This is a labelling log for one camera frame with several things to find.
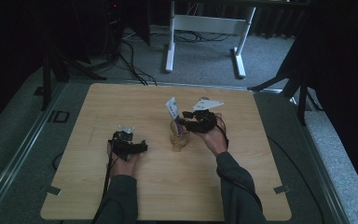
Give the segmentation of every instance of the glass cup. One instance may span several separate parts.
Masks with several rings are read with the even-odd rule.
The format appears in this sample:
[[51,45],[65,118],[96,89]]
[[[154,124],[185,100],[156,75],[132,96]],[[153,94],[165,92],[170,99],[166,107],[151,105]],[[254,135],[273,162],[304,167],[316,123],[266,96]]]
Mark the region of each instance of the glass cup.
[[182,147],[185,147],[190,139],[190,132],[186,130],[185,126],[171,121],[171,143],[173,145],[173,151],[180,151]]

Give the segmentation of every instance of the wooden table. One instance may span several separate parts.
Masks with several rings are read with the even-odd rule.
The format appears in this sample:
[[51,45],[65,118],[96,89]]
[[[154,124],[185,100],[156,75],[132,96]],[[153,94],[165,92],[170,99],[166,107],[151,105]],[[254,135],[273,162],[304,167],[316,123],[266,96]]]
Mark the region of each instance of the wooden table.
[[220,179],[213,154],[195,134],[180,152],[172,150],[171,117],[165,103],[193,111],[200,97],[222,100],[229,152],[255,180],[268,220],[287,220],[291,211],[269,148],[255,99],[249,91],[196,87],[93,84],[41,210],[45,219],[92,219],[106,172],[106,142],[119,124],[134,126],[133,142],[148,144],[137,165],[139,220],[223,220]]

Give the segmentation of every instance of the person's right hand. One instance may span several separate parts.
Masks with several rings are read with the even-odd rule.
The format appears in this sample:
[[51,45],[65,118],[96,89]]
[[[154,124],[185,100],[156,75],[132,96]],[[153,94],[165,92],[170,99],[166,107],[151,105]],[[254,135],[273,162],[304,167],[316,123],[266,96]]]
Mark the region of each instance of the person's right hand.
[[111,145],[107,145],[107,154],[112,156],[113,166],[110,169],[109,177],[112,178],[115,175],[129,175],[134,177],[136,162],[139,159],[139,154],[134,154],[129,161],[122,160],[115,153],[110,153]]
[[[219,125],[222,130],[225,130],[223,122],[221,120],[222,114],[215,113],[218,117],[217,125]],[[207,133],[194,133],[198,135],[205,142],[205,145],[212,151],[212,153],[217,157],[222,152],[227,151],[227,143],[226,138],[223,135],[222,131],[220,131],[217,127],[214,127],[212,130]]]

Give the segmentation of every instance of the white metal frame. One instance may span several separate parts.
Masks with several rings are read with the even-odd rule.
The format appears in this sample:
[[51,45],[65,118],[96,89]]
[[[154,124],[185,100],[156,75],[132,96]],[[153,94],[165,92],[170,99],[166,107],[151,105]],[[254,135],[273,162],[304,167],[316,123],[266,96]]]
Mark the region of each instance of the white metal frame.
[[241,53],[254,14],[255,7],[252,8],[252,12],[247,15],[245,20],[175,15],[175,3],[174,1],[171,1],[170,45],[168,46],[167,63],[165,67],[166,71],[170,73],[173,70],[173,55],[175,51],[175,43],[173,42],[174,32],[175,30],[186,30],[225,35],[240,35],[240,43],[237,48],[234,48],[234,59],[237,63],[238,75],[240,77],[246,77]]

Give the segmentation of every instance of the black stand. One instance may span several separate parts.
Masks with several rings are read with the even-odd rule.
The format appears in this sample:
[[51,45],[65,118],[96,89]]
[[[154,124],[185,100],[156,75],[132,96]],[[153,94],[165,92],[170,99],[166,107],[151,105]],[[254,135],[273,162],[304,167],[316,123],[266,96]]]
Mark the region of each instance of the black stand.
[[88,68],[81,65],[75,60],[70,59],[64,52],[58,49],[51,37],[50,33],[46,30],[46,24],[43,23],[39,7],[35,1],[28,1],[25,3],[26,19],[32,20],[32,29],[34,34],[39,36],[41,45],[45,53],[43,61],[43,106],[42,110],[45,110],[51,100],[51,80],[50,70],[53,70],[55,77],[58,81],[67,82],[70,78],[67,71],[67,64],[72,65],[75,69],[81,73],[86,74],[92,79],[106,80],[106,77],[100,77]]

